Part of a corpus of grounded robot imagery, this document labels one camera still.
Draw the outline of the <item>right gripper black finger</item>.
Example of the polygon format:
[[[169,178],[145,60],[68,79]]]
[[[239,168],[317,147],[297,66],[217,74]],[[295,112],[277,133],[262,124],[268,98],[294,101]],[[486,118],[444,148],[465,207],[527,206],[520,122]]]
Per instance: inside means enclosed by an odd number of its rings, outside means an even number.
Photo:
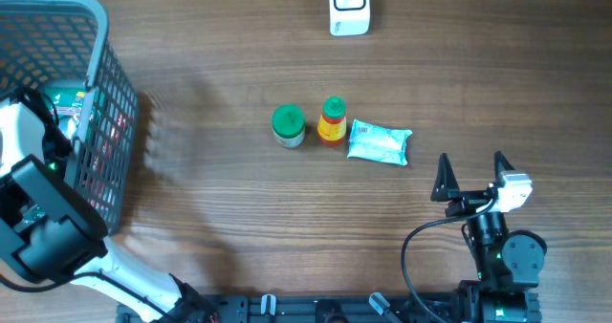
[[[456,201],[460,198],[460,187],[454,175],[447,153],[440,155],[438,171],[430,200],[432,202]]]
[[[515,173],[514,167],[508,162],[501,151],[496,151],[493,156],[495,178],[501,180],[504,176]]]

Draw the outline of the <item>teal wet wipes pack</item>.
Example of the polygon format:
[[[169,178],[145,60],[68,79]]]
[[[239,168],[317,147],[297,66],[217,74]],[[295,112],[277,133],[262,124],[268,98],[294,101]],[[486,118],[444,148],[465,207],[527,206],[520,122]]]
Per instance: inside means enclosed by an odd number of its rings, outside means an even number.
[[[355,119],[349,137],[348,158],[406,166],[409,129],[388,129]]]

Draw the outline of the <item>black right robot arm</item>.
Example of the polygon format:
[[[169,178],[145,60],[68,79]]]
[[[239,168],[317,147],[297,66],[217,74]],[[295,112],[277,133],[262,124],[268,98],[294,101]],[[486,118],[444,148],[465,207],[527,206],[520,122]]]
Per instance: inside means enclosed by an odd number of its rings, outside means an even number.
[[[433,309],[451,322],[526,322],[542,320],[539,273],[547,245],[529,230],[510,231],[505,215],[522,207],[533,192],[531,178],[494,154],[495,179],[483,190],[463,191],[447,154],[440,156],[433,202],[447,202],[448,218],[465,220],[462,235],[478,279],[463,280],[444,305]]]

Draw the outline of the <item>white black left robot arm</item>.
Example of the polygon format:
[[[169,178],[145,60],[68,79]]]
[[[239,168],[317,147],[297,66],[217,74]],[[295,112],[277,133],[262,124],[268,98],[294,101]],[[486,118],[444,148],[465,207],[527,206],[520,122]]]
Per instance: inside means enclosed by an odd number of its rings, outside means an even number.
[[[213,306],[189,284],[140,262],[108,235],[91,205],[63,181],[72,145],[55,104],[35,89],[1,94],[1,259],[24,293],[76,285],[98,291],[143,322],[215,322]]]

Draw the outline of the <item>white barcode scanner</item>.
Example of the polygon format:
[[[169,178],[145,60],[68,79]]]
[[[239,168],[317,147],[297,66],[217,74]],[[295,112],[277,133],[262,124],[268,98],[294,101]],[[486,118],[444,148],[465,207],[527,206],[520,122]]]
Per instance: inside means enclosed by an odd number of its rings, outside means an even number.
[[[370,27],[370,0],[329,0],[329,16],[332,36],[366,34]]]

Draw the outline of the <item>red chilli sauce bottle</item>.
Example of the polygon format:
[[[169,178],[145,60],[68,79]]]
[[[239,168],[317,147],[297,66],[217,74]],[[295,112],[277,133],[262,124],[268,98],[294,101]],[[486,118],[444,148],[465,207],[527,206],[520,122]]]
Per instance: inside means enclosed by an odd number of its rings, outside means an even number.
[[[346,105],[340,97],[329,97],[325,100],[317,124],[320,141],[329,147],[343,143],[346,136]]]

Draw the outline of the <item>green lid jar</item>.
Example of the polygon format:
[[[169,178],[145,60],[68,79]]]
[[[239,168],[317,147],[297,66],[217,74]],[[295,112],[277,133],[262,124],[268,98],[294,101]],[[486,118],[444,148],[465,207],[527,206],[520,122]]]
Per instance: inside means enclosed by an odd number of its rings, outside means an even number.
[[[296,105],[281,105],[273,112],[273,134],[276,141],[284,147],[299,146],[305,138],[305,126],[304,114]]]

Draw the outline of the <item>green snack bag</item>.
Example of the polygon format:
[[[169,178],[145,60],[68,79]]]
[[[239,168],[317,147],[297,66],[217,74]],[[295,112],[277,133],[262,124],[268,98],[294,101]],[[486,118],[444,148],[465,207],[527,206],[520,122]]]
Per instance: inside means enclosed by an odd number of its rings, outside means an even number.
[[[44,94],[51,100],[47,107],[53,119],[57,119],[59,130],[71,140],[78,136],[80,118],[85,98],[84,89],[73,87],[46,87]]]

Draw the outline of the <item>grey plastic shopping basket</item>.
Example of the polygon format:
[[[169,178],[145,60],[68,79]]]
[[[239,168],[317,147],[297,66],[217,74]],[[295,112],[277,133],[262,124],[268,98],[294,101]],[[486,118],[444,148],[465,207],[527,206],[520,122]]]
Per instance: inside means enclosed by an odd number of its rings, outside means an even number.
[[[1,88],[84,92],[64,180],[115,233],[139,103],[108,32],[97,0],[1,0]]]

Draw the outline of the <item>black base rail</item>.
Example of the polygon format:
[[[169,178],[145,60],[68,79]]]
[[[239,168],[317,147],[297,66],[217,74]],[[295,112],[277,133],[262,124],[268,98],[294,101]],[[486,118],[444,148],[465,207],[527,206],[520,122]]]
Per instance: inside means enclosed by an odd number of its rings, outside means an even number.
[[[411,297],[262,297],[210,295],[212,322],[432,322]],[[535,293],[475,299],[466,294],[429,293],[426,303],[447,322],[541,322]]]

